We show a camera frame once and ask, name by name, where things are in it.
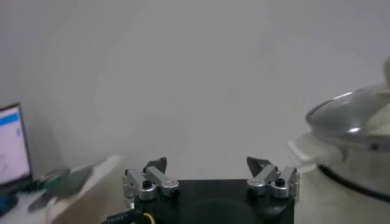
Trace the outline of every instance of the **black power cord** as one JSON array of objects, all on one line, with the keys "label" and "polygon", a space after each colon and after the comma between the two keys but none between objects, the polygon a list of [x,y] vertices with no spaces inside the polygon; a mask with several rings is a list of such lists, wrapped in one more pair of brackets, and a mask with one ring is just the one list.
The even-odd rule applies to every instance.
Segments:
[{"label": "black power cord", "polygon": [[359,186],[359,185],[357,185],[349,180],[346,180],[345,178],[341,177],[340,175],[334,173],[333,171],[331,171],[329,168],[327,168],[325,166],[318,166],[318,168],[327,177],[331,178],[332,180],[335,180],[336,182],[344,185],[345,187],[348,187],[352,190],[355,190],[361,194],[364,194],[364,195],[379,199],[381,201],[385,201],[385,202],[390,203],[390,196],[388,196],[388,195],[385,195],[385,194],[379,193],[377,191],[373,191],[373,190],[367,189],[365,187]]},{"label": "black power cord", "polygon": [[129,224],[142,218],[142,209],[132,209],[116,215],[108,216],[106,221],[101,224]]}]

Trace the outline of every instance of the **laptop screen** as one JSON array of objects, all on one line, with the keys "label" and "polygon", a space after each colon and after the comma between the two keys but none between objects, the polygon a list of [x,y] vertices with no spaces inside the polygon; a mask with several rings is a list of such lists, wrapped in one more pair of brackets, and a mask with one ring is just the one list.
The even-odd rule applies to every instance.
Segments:
[{"label": "laptop screen", "polygon": [[29,175],[20,106],[0,109],[0,185]]}]

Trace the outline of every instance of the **pot lid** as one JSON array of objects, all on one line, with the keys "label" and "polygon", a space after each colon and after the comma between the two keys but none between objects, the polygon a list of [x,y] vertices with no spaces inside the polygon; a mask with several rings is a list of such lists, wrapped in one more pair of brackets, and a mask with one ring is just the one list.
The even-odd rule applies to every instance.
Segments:
[{"label": "pot lid", "polygon": [[390,57],[383,64],[386,82],[335,97],[306,116],[315,132],[336,136],[390,137]]}]

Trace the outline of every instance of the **yellow wire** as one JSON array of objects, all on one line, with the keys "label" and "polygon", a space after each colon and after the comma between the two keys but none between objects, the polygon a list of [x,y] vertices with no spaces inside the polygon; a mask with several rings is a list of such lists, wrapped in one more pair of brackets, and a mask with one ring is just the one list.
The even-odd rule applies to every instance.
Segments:
[{"label": "yellow wire", "polygon": [[151,224],[155,224],[153,217],[149,213],[144,213],[143,215],[145,215],[151,221]]}]

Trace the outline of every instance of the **gray wall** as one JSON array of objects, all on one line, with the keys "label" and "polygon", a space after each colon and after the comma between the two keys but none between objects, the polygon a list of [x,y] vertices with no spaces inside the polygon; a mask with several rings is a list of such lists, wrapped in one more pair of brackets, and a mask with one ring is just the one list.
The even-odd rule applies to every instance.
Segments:
[{"label": "gray wall", "polygon": [[20,100],[18,72],[15,58],[7,44],[8,10],[0,2],[0,107]]},{"label": "gray wall", "polygon": [[12,0],[35,171],[110,154],[177,178],[290,163],[314,105],[382,81],[388,1]]}]

